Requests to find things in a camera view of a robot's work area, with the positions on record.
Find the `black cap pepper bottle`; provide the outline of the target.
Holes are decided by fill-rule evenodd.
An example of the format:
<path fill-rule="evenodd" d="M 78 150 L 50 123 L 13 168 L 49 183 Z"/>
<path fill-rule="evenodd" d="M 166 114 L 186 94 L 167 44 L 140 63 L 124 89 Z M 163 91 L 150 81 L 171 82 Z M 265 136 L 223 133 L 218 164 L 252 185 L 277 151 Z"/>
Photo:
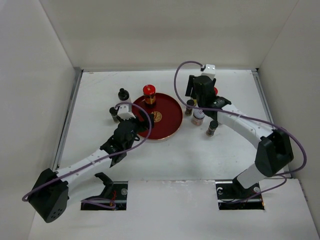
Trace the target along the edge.
<path fill-rule="evenodd" d="M 193 112 L 193 107 L 196 105 L 195 101 L 193 99 L 189 99 L 187 102 L 186 102 L 186 109 L 185 109 L 185 112 L 184 114 L 186 116 L 191 116 L 192 115 L 192 112 Z"/>

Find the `red lid sauce jar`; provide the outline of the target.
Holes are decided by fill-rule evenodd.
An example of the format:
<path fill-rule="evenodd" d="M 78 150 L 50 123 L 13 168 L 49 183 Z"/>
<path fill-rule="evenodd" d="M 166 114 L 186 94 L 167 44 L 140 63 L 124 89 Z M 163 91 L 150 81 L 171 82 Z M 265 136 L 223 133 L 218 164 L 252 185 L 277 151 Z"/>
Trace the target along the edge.
<path fill-rule="evenodd" d="M 153 108 L 156 105 L 156 88 L 152 84 L 147 84 L 143 87 L 143 96 L 145 105 L 148 108 Z"/>

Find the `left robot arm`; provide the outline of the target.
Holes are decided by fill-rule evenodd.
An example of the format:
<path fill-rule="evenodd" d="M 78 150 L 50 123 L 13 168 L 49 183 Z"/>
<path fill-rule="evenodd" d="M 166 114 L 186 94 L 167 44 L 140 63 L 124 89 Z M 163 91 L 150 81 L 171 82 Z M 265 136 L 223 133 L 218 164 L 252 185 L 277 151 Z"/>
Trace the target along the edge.
<path fill-rule="evenodd" d="M 114 182 L 104 173 L 136 148 L 139 133 L 150 133 L 154 115 L 143 109 L 138 116 L 121 120 L 113 135 L 90 156 L 77 163 L 53 171 L 42 171 L 31 192 L 23 199 L 31 204 L 46 223 L 57 220 L 72 202 L 114 209 L 117 204 Z"/>

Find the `small black cap spice bottle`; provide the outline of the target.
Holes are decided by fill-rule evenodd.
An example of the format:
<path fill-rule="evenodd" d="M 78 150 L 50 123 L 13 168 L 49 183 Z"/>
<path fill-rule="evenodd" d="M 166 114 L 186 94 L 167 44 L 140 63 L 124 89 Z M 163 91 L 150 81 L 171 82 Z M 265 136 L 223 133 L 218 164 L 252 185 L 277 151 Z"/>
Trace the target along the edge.
<path fill-rule="evenodd" d="M 114 108 L 114 107 L 111 107 L 111 108 L 109 109 L 109 113 L 110 113 L 113 121 L 114 121 L 115 123 L 117 123 L 117 122 L 119 121 L 119 120 L 118 120 L 118 111 L 117 111 L 117 109 Z"/>

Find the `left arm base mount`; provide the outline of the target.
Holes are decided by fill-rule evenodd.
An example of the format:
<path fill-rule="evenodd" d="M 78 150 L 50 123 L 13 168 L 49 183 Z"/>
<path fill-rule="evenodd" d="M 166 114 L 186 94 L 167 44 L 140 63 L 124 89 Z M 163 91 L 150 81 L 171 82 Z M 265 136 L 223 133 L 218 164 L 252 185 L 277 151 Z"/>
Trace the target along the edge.
<path fill-rule="evenodd" d="M 81 202 L 81 211 L 125 211 L 127 209 L 127 197 L 129 183 L 127 181 L 113 181 L 103 172 L 96 173 L 104 188 L 98 195 L 88 197 Z"/>

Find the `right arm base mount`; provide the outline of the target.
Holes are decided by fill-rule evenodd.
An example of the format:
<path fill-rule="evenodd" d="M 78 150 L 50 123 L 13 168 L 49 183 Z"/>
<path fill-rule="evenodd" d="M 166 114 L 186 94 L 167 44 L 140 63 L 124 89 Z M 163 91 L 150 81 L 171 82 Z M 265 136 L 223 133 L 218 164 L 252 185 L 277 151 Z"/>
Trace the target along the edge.
<path fill-rule="evenodd" d="M 216 181 L 217 204 L 221 211 L 231 210 L 264 210 L 260 184 L 256 183 L 248 189 L 234 190 L 232 181 Z"/>

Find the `white lid seasoning jar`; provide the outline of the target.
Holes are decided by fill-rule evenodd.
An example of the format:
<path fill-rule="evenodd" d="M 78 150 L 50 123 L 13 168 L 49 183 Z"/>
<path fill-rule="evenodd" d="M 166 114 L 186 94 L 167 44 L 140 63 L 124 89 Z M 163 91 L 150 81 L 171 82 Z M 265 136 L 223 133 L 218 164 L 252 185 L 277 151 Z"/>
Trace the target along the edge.
<path fill-rule="evenodd" d="M 202 125 L 204 118 L 205 118 L 205 114 L 203 110 L 194 109 L 191 122 L 196 126 L 200 126 Z"/>

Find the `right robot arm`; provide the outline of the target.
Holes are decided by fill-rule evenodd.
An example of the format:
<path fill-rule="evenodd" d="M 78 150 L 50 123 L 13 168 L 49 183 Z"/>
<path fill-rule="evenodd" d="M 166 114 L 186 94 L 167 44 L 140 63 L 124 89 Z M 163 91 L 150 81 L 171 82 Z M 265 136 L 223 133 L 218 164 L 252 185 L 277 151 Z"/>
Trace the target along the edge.
<path fill-rule="evenodd" d="M 196 99 L 198 109 L 214 123 L 225 125 L 248 140 L 257 150 L 254 163 L 232 180 L 232 192 L 245 197 L 259 181 L 273 177 L 293 158 L 290 137 L 279 128 L 247 119 L 228 99 L 215 92 L 216 80 L 190 75 L 185 95 Z"/>

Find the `clear salt shaker black top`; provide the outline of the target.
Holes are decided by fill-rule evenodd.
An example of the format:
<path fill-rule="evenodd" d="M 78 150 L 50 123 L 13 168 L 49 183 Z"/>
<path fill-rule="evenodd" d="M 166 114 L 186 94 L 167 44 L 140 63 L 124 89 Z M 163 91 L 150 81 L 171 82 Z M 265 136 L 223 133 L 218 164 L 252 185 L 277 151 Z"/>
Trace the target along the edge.
<path fill-rule="evenodd" d="M 120 104 L 132 102 L 129 92 L 124 88 L 119 89 L 118 99 Z"/>

